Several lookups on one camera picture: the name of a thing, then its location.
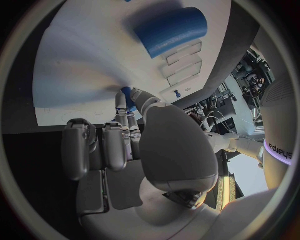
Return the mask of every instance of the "blue object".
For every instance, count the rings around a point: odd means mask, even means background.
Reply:
[[[181,94],[176,90],[175,91],[175,93],[176,93],[176,97],[179,99],[179,98],[181,98]]]
[[[199,9],[187,7],[156,17],[134,31],[154,59],[181,44],[204,37],[208,23]]]
[[[122,93],[125,94],[125,97],[126,97],[126,104],[127,104],[127,107],[129,109],[130,112],[134,112],[137,110],[137,107],[136,107],[136,104],[131,100],[130,98],[130,93],[131,93],[131,87],[129,86],[126,86],[124,88],[122,88]]]

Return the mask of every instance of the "blue knob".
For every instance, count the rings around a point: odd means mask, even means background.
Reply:
[[[179,99],[181,97],[181,94],[178,92],[178,90],[175,91],[176,97]]]

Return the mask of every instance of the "wire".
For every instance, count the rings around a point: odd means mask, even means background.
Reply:
[[[227,126],[225,126],[225,124],[224,124],[219,118],[217,118],[217,117],[215,117],[215,116],[210,116],[212,113],[219,113],[219,114],[221,114],[222,117],[223,117],[222,119],[224,119],[224,122],[226,123]],[[252,141],[255,141],[253,138],[250,138],[250,137],[248,137],[248,136],[245,136],[245,135],[239,134],[239,133],[237,133],[237,132],[231,131],[230,128],[229,128],[229,126],[228,126],[228,124],[227,124],[227,122],[226,122],[226,120],[225,120],[224,115],[223,115],[220,111],[212,111],[212,112],[210,112],[210,113],[207,115],[207,117],[204,119],[204,121],[207,120],[207,119],[210,119],[210,118],[214,118],[214,119],[219,120],[220,123],[221,123],[221,124],[222,124],[222,125],[223,125],[230,133],[236,134],[236,135],[238,135],[238,136],[244,137],[244,138],[249,139],[249,140],[252,140]]]

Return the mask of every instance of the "blue cylinder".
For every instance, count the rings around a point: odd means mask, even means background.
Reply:
[[[134,112],[137,110],[136,104],[131,100],[130,98],[130,93],[131,93],[131,87],[126,86],[124,88],[122,88],[122,93],[125,94],[126,97],[126,104],[127,104],[127,108],[130,112]]]
[[[199,9],[187,7],[148,21],[134,31],[154,59],[181,44],[204,37],[208,23]]]

